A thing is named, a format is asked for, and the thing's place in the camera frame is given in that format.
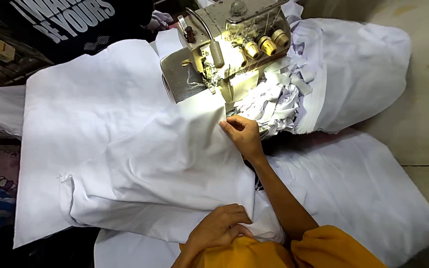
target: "black t-shirt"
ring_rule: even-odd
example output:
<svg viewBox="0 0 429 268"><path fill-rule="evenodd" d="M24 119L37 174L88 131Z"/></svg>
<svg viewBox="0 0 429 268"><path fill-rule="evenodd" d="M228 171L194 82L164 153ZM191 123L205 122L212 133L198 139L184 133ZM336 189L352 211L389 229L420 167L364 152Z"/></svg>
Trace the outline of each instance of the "black t-shirt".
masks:
<svg viewBox="0 0 429 268"><path fill-rule="evenodd" d="M0 0L0 20L54 63L145 39L152 0Z"/></svg>

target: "metal machine body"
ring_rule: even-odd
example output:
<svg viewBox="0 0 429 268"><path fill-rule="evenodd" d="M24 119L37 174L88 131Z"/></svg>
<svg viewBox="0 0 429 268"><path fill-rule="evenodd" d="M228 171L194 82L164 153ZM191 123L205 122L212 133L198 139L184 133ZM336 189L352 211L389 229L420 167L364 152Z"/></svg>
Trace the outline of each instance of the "metal machine body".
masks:
<svg viewBox="0 0 429 268"><path fill-rule="evenodd" d="M257 80L284 57L291 33L281 4L287 0L223 0L179 17L185 48L161 60L165 87L182 101L204 89L223 94L226 110L247 95L244 77Z"/></svg>

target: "mustard yellow shirt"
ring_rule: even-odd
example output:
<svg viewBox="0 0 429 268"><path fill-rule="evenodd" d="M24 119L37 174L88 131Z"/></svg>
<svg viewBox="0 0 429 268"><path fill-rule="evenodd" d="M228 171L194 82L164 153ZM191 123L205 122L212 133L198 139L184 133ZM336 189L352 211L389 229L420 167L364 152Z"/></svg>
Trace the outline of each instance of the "mustard yellow shirt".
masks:
<svg viewBox="0 0 429 268"><path fill-rule="evenodd" d="M205 249L192 267L386 268L354 238L329 225L307 231L302 241L292 241L291 252L276 242L240 236L231 246Z"/></svg>

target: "orange sleeve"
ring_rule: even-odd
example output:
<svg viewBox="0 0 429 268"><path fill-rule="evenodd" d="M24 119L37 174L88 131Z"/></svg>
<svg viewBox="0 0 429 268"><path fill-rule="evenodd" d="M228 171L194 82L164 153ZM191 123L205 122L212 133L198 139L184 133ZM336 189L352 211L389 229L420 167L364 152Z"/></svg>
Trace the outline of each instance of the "orange sleeve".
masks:
<svg viewBox="0 0 429 268"><path fill-rule="evenodd" d="M300 268L386 268L370 251L337 227L325 225L292 241L291 251Z"/></svg>

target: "floor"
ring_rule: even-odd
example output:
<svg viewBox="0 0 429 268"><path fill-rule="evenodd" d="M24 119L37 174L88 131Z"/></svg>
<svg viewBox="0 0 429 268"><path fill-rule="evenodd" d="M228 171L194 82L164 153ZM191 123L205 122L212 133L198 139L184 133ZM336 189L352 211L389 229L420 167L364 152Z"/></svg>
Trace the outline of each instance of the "floor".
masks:
<svg viewBox="0 0 429 268"><path fill-rule="evenodd" d="M429 202L429 0L307 0L303 16L368 21L405 30L412 57L403 95L357 124L389 146ZM429 268L429 248L403 268Z"/></svg>

